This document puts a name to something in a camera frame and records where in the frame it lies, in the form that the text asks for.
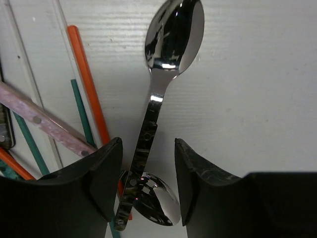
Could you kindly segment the pink handle spoon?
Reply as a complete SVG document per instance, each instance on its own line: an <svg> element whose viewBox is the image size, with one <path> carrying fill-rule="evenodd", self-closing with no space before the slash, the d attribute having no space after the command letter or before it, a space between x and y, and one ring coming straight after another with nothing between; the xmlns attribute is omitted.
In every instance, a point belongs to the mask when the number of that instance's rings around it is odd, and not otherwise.
<svg viewBox="0 0 317 238"><path fill-rule="evenodd" d="M74 135L57 119L50 117L23 94L0 83L0 103L61 143L73 153L85 157L96 148ZM162 226L174 226L181 218L180 205L171 188L159 177L143 172L138 182L141 189L133 207L150 221Z"/></svg>

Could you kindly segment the dark marbled handle spoon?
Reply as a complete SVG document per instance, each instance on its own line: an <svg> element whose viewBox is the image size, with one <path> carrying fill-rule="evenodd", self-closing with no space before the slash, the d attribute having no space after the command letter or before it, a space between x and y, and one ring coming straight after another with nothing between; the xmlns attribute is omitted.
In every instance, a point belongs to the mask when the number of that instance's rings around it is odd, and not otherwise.
<svg viewBox="0 0 317 238"><path fill-rule="evenodd" d="M201 1L167 0L148 27L144 53L151 81L149 102L115 216L117 231L125 230L138 195L137 184L150 154L166 90L194 61L203 40L204 26Z"/></svg>

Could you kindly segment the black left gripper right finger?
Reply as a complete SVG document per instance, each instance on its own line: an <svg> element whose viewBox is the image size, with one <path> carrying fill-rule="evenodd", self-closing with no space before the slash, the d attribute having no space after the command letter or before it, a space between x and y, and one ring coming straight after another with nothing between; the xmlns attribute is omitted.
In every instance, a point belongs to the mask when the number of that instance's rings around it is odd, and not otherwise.
<svg viewBox="0 0 317 238"><path fill-rule="evenodd" d="M190 238L314 238L315 172L255 172L240 178L175 140L182 224Z"/></svg>

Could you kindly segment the green handle knife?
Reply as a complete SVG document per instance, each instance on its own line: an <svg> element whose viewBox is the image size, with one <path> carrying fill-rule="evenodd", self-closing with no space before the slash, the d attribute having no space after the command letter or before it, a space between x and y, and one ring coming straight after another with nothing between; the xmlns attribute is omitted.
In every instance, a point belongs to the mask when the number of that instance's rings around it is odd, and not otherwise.
<svg viewBox="0 0 317 238"><path fill-rule="evenodd" d="M3 104L0 104L0 146L8 151L15 145L13 127L9 109ZM10 179L17 179L16 172L2 159L0 160L0 171Z"/></svg>

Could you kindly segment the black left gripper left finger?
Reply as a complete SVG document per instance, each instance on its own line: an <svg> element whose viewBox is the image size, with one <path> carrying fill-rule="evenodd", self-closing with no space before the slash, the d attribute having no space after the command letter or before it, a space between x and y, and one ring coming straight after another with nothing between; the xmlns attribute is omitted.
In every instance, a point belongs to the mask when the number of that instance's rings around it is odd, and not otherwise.
<svg viewBox="0 0 317 238"><path fill-rule="evenodd" d="M122 140L38 180L0 179L3 238L103 238L121 172Z"/></svg>

